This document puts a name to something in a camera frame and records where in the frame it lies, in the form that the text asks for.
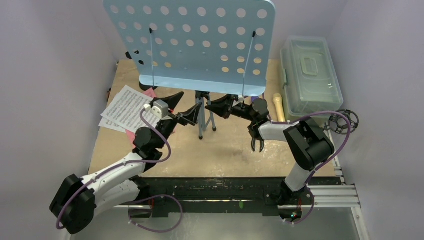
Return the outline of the purple microphone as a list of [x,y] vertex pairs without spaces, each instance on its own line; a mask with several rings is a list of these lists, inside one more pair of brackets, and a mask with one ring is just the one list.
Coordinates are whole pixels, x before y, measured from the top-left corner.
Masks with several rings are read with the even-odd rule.
[[251,98],[250,98],[250,100],[251,100],[251,102],[253,103],[255,100],[264,100],[264,98],[263,97],[259,97],[259,96],[252,96]]

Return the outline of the pink sheet music page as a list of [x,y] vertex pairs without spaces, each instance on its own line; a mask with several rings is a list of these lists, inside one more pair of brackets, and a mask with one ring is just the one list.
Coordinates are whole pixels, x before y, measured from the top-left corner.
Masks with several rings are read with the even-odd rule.
[[[157,97],[153,88],[149,88],[148,90],[144,91],[143,94],[148,96],[148,97],[152,97],[152,98]],[[130,143],[132,144],[135,140],[135,133],[132,132],[132,131],[129,131],[127,129],[125,130],[125,133],[126,133],[128,139],[129,139]]]

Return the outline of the black round base mic stand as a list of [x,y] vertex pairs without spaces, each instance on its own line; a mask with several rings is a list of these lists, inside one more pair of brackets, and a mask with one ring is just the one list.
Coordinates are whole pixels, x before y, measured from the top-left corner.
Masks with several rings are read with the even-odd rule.
[[[136,55],[136,54],[139,54],[139,51],[138,51],[138,50],[134,51],[133,53],[130,53],[129,51],[127,51],[127,52],[125,53],[125,56],[126,56],[126,58],[127,58],[127,59],[132,60],[132,59],[133,59],[133,58],[132,58],[132,56],[133,56],[133,55]],[[156,89],[158,88],[157,86],[144,85],[144,84],[142,84],[142,83],[140,83],[140,82],[138,82],[138,85],[139,85],[139,88],[140,88],[141,90],[143,90],[143,91],[147,91],[147,90],[149,90],[149,89],[156,90]]]

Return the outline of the cream microphone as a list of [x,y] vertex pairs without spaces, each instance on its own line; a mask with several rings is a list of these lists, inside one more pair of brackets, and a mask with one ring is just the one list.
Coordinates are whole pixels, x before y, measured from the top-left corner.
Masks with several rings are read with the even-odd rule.
[[282,95],[280,93],[275,93],[272,97],[274,106],[275,106],[275,111],[277,114],[277,119],[279,122],[285,122],[286,118],[285,118],[285,114],[284,114],[284,108],[283,108],[283,98]]

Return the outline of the light blue music stand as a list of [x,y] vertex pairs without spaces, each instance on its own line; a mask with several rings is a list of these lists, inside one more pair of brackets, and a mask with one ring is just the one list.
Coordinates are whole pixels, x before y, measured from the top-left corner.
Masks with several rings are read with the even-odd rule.
[[262,95],[276,7],[270,0],[105,0],[147,86]]

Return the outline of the black shock mount tripod stand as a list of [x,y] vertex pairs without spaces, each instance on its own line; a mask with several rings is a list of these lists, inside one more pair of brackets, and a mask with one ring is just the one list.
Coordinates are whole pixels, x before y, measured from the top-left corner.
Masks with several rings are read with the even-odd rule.
[[325,130],[339,135],[346,135],[348,133],[348,126],[350,126],[351,132],[354,132],[359,127],[360,119],[354,111],[341,109],[337,112],[339,114],[330,115],[328,121],[324,124]]

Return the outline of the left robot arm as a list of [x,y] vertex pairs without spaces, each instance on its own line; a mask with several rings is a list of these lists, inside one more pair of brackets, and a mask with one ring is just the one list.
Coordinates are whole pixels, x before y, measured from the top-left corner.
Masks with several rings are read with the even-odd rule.
[[142,205],[152,198],[139,185],[139,174],[171,158],[168,141],[177,125],[195,126],[201,102],[184,112],[173,113],[184,92],[153,98],[144,104],[140,119],[145,124],[135,132],[134,149],[114,164],[95,173],[66,177],[53,198],[49,210],[56,217],[55,227],[71,235],[86,228],[100,213],[123,203]]

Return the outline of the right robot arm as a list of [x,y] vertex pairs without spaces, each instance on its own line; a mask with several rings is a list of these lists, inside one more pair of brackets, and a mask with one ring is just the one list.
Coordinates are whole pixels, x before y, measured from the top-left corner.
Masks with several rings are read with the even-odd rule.
[[281,183],[279,193],[281,203],[292,204],[298,200],[312,171],[335,152],[335,147],[324,130],[311,117],[296,123],[271,121],[265,99],[257,98],[251,104],[246,104],[239,101],[238,96],[227,94],[211,101],[205,108],[223,119],[236,116],[250,121],[248,131],[252,138],[253,151],[256,149],[256,143],[260,144],[259,150],[263,151],[265,141],[288,144],[295,164]]

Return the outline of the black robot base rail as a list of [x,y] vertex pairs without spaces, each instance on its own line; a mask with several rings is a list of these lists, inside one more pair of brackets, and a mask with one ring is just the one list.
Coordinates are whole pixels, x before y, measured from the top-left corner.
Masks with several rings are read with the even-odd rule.
[[[310,205],[307,190],[284,203],[280,202],[284,177],[134,177],[140,189],[139,203],[131,203],[134,220],[167,218],[170,213],[261,214],[264,217],[295,218]],[[244,208],[239,208],[243,201]]]

